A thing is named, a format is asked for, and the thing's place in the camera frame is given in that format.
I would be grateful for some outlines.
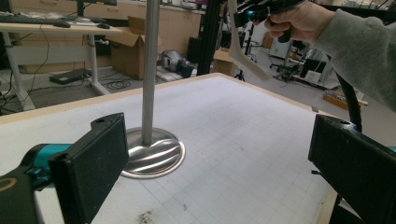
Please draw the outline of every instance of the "keyboard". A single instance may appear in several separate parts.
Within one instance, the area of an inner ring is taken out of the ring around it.
[[[2,23],[53,24],[62,19],[31,18],[26,16],[0,16]]]
[[[78,17],[77,16],[66,16],[60,19],[46,19],[46,18],[31,18],[27,16],[0,16],[0,23],[26,23],[26,24],[48,24],[52,25],[55,22],[59,21],[75,21]],[[96,17],[88,17],[94,23],[106,23],[105,19],[96,18]]]

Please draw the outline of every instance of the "round metal base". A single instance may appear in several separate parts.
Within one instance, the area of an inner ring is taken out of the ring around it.
[[[167,175],[183,162],[186,156],[184,144],[166,130],[152,129],[152,144],[142,146],[142,129],[126,131],[129,160],[121,175],[149,179]]]

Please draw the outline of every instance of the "gray sleeve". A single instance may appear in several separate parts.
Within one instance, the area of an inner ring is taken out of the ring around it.
[[[349,84],[396,112],[396,23],[337,10],[313,47]]]

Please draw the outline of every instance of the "desk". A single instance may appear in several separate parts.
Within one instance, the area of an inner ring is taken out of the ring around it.
[[[102,94],[109,94],[109,91],[98,81],[94,36],[117,35],[120,34],[120,30],[113,27],[107,30],[95,26],[72,25],[70,28],[60,28],[52,25],[0,23],[0,32],[3,33],[9,63],[13,70],[16,84],[16,94],[21,101],[23,110],[35,109],[35,106],[23,87],[18,68],[20,64],[73,63],[91,60],[92,86]],[[9,33],[88,35],[90,44],[88,46],[12,46]]]
[[[141,127],[142,90],[0,117],[0,175],[36,144],[74,143],[119,112],[128,129]],[[121,176],[93,223],[325,223],[330,187],[307,159],[315,115],[221,74],[157,85],[154,127],[179,137],[186,159],[159,178]],[[37,199],[46,223],[63,223],[55,189]]]

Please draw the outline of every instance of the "desk leg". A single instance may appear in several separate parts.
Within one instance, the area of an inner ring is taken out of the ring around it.
[[[110,92],[99,83],[98,79],[98,69],[96,63],[96,47],[95,47],[95,38],[94,35],[89,35],[90,38],[90,58],[91,58],[91,70],[92,70],[92,78],[91,85],[103,95],[110,94]]]
[[[14,90],[16,91],[15,93],[17,94],[18,99],[21,102],[21,106],[22,106],[23,110],[35,109],[35,105],[33,104],[32,100],[30,99],[29,94],[27,93],[26,89],[23,87],[20,69],[19,69],[18,65],[15,63],[14,54],[12,53],[12,50],[11,50],[13,48],[13,46],[11,44],[11,40],[9,39],[8,32],[3,32],[3,38],[4,38],[4,42],[5,42],[9,65],[11,66],[15,85],[16,85],[16,87],[14,88]]]

